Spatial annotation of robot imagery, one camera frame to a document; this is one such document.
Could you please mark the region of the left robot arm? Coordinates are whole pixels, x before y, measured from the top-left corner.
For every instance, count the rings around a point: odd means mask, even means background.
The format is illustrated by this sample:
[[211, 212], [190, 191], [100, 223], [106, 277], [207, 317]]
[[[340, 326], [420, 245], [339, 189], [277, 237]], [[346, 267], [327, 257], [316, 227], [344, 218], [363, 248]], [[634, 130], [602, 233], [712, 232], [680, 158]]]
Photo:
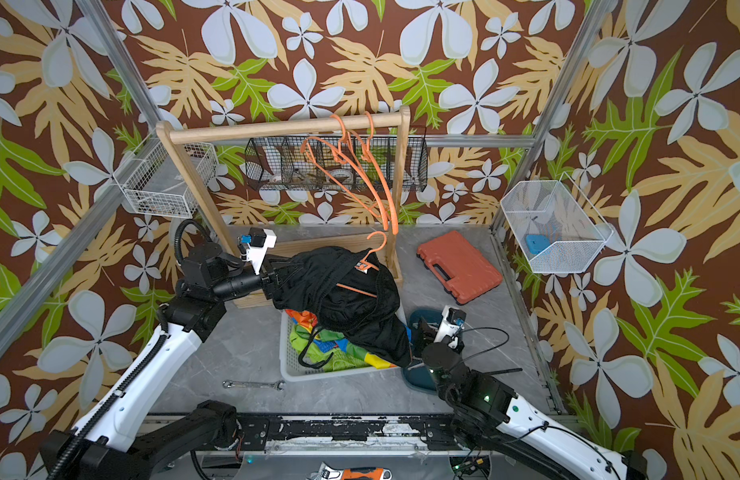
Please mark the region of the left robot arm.
[[235, 407], [204, 401], [187, 416], [144, 436], [138, 434], [152, 406], [184, 363], [207, 341], [226, 314], [226, 304], [267, 289], [265, 264], [277, 241], [271, 229], [241, 235], [234, 256], [211, 239], [184, 255], [176, 230], [175, 255], [184, 276], [175, 295], [159, 306], [159, 325], [145, 349], [103, 399], [70, 430], [53, 431], [40, 455], [51, 479], [148, 479], [184, 454], [208, 446], [232, 450], [240, 443]]

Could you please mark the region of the orange hanger of rainbow shorts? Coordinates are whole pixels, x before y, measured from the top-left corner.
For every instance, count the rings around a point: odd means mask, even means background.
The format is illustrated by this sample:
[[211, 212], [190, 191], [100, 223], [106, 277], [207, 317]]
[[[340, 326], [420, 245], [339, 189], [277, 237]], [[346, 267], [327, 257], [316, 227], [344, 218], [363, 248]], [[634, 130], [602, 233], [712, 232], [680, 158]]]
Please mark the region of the orange hanger of rainbow shorts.
[[381, 196], [378, 190], [375, 188], [373, 181], [370, 179], [366, 171], [362, 168], [361, 162], [356, 154], [353, 143], [354, 140], [358, 141], [363, 152], [363, 157], [370, 161], [370, 164], [376, 168], [376, 171], [379, 171], [379, 164], [372, 154], [369, 141], [363, 140], [357, 132], [349, 130], [346, 127], [341, 116], [337, 114], [332, 114], [330, 118], [337, 121], [340, 126], [341, 135], [339, 137], [339, 140], [335, 144], [333, 144], [324, 140], [323, 138], [309, 136], [301, 143], [300, 153], [309, 163], [313, 164], [327, 178], [332, 180], [336, 185], [339, 185], [340, 188], [348, 196], [350, 196], [356, 202], [359, 202], [358, 196], [348, 186], [344, 185], [343, 182], [339, 181], [330, 170], [319, 163], [314, 152], [314, 148], [311, 145], [311, 141], [316, 140], [323, 146], [327, 146], [332, 154], [333, 160], [338, 165], [340, 165], [343, 170], [351, 170], [353, 173], [357, 174], [364, 185], [367, 187], [367, 189], [370, 191], [371, 196], [375, 200], [375, 205], [378, 209], [378, 212], [375, 213], [373, 209], [365, 205], [363, 205], [362, 208], [369, 212], [371, 216], [375, 217], [381, 222], [384, 231], [388, 231], [390, 227], [389, 213], [387, 212], [383, 201], [381, 200]]

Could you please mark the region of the rainbow striped shorts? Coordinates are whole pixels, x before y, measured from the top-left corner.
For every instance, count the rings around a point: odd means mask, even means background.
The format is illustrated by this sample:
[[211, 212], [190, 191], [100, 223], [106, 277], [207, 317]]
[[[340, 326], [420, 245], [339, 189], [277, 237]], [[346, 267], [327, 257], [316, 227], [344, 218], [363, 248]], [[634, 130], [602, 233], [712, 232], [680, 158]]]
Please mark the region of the rainbow striped shorts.
[[320, 330], [318, 318], [311, 312], [284, 311], [286, 325], [286, 351], [295, 355], [295, 364], [307, 372], [337, 372], [372, 367], [377, 370], [394, 368], [395, 365], [351, 343], [342, 333]]

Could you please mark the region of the orange hanger of green shorts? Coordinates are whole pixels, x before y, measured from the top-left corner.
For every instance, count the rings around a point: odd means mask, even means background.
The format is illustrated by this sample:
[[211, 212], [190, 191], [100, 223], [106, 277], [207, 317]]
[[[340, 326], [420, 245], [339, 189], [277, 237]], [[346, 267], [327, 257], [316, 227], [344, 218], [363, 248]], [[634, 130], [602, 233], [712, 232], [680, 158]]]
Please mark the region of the orange hanger of green shorts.
[[374, 154], [372, 152], [372, 141], [373, 141], [374, 134], [375, 134], [375, 124], [374, 124], [374, 121], [373, 121], [373, 117], [372, 117], [372, 115], [370, 113], [366, 112], [365, 113], [365, 116], [366, 116], [366, 118], [367, 118], [367, 120], [369, 122], [370, 132], [369, 132], [368, 137], [367, 137], [366, 140], [362, 140], [362, 139], [359, 140], [359, 143], [360, 143], [361, 148], [362, 148], [362, 151], [363, 151], [363, 158], [367, 162], [369, 162], [370, 164], [372, 164], [373, 167], [374, 167], [374, 169], [375, 169], [375, 171], [376, 171], [376, 175], [378, 176], [378, 180], [380, 181], [380, 183], [382, 185], [382, 188], [383, 188], [383, 190], [384, 190], [384, 192], [386, 194], [386, 198], [387, 198], [387, 200], [389, 202], [389, 209], [388, 209], [388, 211], [389, 211], [389, 213], [391, 215], [391, 221], [390, 221], [391, 232], [394, 235], [397, 235], [399, 233], [399, 218], [398, 218], [397, 207], [396, 207], [396, 204], [394, 203], [394, 200], [393, 200], [393, 197], [392, 197], [392, 191], [389, 188], [389, 185], [388, 185], [388, 183], [386, 181], [386, 178], [385, 178], [385, 176], [383, 174], [383, 171], [382, 171], [382, 169], [381, 169], [381, 167], [380, 167], [380, 165], [379, 165], [376, 157], [374, 156]]

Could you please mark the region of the black shorts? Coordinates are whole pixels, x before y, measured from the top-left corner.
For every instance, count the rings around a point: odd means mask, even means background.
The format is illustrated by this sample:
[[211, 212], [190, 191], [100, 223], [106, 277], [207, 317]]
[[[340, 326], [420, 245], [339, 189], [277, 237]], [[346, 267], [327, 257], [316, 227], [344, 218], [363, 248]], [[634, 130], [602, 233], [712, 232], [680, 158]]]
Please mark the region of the black shorts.
[[269, 297], [276, 308], [311, 312], [318, 328], [342, 333], [396, 366], [410, 365], [407, 327], [398, 315], [399, 289], [376, 254], [327, 246], [276, 263], [292, 265], [278, 295]]

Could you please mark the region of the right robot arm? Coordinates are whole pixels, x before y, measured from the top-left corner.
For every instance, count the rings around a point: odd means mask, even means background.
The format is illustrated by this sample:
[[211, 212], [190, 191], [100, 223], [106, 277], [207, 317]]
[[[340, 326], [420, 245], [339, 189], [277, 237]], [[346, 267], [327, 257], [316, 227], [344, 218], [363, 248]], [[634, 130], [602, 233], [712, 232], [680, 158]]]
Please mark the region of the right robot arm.
[[412, 330], [413, 358], [453, 410], [451, 429], [472, 452], [500, 452], [550, 479], [645, 479], [647, 460], [600, 446], [550, 418], [495, 373], [469, 367], [454, 337], [421, 322]]

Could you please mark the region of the lime green shorts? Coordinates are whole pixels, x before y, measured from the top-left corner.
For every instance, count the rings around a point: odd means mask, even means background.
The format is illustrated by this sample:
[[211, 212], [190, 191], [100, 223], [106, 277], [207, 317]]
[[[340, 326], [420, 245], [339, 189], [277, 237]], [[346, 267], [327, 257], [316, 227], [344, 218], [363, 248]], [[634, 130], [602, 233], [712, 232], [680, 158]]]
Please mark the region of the lime green shorts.
[[287, 334], [286, 353], [288, 363], [305, 374], [333, 373], [369, 367], [369, 364], [345, 352], [341, 346], [347, 346], [343, 339], [330, 334], [330, 341], [321, 341], [320, 337], [308, 344], [310, 331], [300, 325], [291, 323]]

